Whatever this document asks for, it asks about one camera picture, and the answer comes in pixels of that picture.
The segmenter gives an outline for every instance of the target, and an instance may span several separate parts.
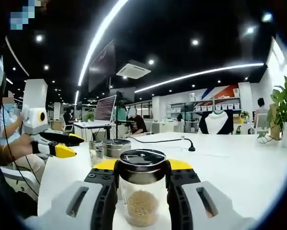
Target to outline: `grain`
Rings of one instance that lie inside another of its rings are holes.
[[[147,191],[136,191],[128,198],[127,221],[135,226],[152,225],[157,220],[158,200]]]

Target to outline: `blue shirt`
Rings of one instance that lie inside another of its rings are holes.
[[[15,122],[15,119],[12,118],[11,114],[7,112],[5,109],[1,108],[0,109],[0,144],[1,145],[7,145],[7,140],[3,138],[2,134],[4,131],[4,121],[5,121],[5,126],[9,126],[12,123]],[[18,139],[20,137],[20,133],[18,130],[14,132],[9,138],[8,138],[8,143],[13,142],[14,140]]]

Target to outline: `ceiling light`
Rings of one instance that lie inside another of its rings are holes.
[[[198,42],[198,40],[192,40],[192,41],[191,41],[191,44],[192,44],[193,46],[197,46],[197,45],[199,44],[199,42]]]
[[[247,34],[252,34],[254,32],[254,27],[249,27],[248,29],[247,29]]]
[[[214,72],[224,71],[224,70],[228,70],[228,69],[239,69],[239,68],[246,68],[246,67],[263,66],[263,65],[264,65],[264,63],[251,63],[251,64],[244,64],[244,65],[237,65],[237,66],[222,67],[222,68],[218,68],[218,69],[210,69],[210,70],[206,70],[206,71],[202,71],[202,72],[198,72],[198,73],[192,73],[192,74],[185,75],[185,76],[182,76],[182,77],[174,78],[174,79],[171,79],[171,80],[163,81],[163,82],[160,82],[160,83],[155,84],[155,85],[150,85],[148,87],[136,90],[135,93],[142,92],[142,91],[145,91],[145,90],[148,90],[148,89],[152,89],[152,88],[155,88],[155,87],[160,86],[160,85],[165,85],[165,84],[168,84],[168,83],[172,83],[172,82],[175,82],[175,81],[179,81],[179,80],[183,80],[183,79],[186,79],[186,78],[199,76],[199,75],[203,75],[203,74],[207,74],[207,73],[214,73]]]
[[[262,22],[264,22],[264,23],[270,22],[272,20],[272,18],[273,18],[273,16],[271,13],[266,13],[262,17]]]
[[[82,85],[82,81],[85,75],[85,72],[87,70],[87,67],[90,63],[90,58],[92,57],[94,51],[96,50],[96,46],[99,44],[100,40],[103,37],[103,34],[105,33],[106,29],[108,28],[109,24],[111,23],[111,21],[113,20],[113,18],[118,14],[118,12],[121,10],[121,8],[128,2],[128,0],[119,0],[116,5],[111,9],[111,11],[109,12],[109,14],[106,16],[106,18],[103,20],[103,22],[101,23],[95,37],[93,38],[90,46],[89,46],[89,50],[88,53],[86,55],[84,64],[83,64],[83,68],[81,70],[81,75],[78,81],[78,86]]]
[[[74,102],[75,105],[77,104],[78,94],[79,94],[79,91],[76,91],[76,94],[75,94],[75,102]]]
[[[43,36],[42,35],[39,34],[39,35],[36,36],[36,41],[37,42],[42,42],[42,40],[43,40]]]
[[[11,85],[13,85],[13,82],[9,80],[8,78],[6,78],[6,81],[9,82]]]

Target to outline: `face mask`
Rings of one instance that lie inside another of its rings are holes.
[[[130,108],[129,116],[135,116],[135,115],[136,115],[136,109],[135,108]]]
[[[3,104],[3,107],[4,107],[4,109],[6,110],[6,111],[8,111],[8,112],[12,112],[13,111],[13,109],[14,109],[14,104]]]

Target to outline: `microphone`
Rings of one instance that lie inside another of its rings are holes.
[[[177,140],[188,140],[190,143],[191,143],[191,146],[188,148],[188,151],[189,152],[195,152],[196,151],[196,148],[194,147],[193,145],[193,142],[188,139],[188,138],[184,138],[184,136],[182,136],[180,139],[173,139],[173,140],[160,140],[160,141],[141,141],[141,140],[137,140],[133,137],[126,137],[126,138],[131,138],[131,139],[134,139],[140,143],[161,143],[161,142],[170,142],[170,141],[177,141]]]

